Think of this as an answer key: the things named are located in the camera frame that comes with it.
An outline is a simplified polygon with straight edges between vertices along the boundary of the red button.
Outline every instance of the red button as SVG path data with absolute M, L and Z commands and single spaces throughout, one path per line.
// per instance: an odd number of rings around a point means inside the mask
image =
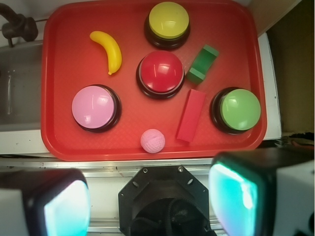
M 142 60 L 139 69 L 142 83 L 154 92 L 166 93 L 175 90 L 184 79 L 181 61 L 167 51 L 148 54 Z

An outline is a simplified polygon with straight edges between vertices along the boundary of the green button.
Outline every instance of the green button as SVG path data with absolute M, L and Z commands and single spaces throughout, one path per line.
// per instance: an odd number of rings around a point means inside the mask
M 151 30 L 159 37 L 174 39 L 185 33 L 189 24 L 186 10 L 175 2 L 161 2 L 149 14 Z
M 229 92 L 222 101 L 220 111 L 225 124 L 236 130 L 253 128 L 261 114 L 259 100 L 245 89 Z

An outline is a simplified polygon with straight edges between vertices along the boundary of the yellow button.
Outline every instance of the yellow button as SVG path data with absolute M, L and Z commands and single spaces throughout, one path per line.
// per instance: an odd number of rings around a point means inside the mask
M 152 8 L 149 15 L 151 30 L 159 37 L 174 39 L 185 33 L 189 24 L 186 10 L 175 2 L 161 2 Z

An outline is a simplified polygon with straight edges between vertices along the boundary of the pink ball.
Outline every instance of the pink ball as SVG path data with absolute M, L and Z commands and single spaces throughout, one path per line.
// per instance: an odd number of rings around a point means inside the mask
M 165 137 L 157 129 L 148 129 L 141 136 L 141 146 L 148 153 L 157 153 L 165 146 Z

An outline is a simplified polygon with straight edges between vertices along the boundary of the faucet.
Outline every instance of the faucet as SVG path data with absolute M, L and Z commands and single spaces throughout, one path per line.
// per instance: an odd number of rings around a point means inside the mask
M 36 22 L 32 17 L 16 14 L 9 6 L 0 3 L 0 15 L 8 23 L 2 26 L 2 34 L 8 39 L 9 47 L 13 47 L 12 38 L 22 37 L 25 41 L 34 41 L 38 35 Z

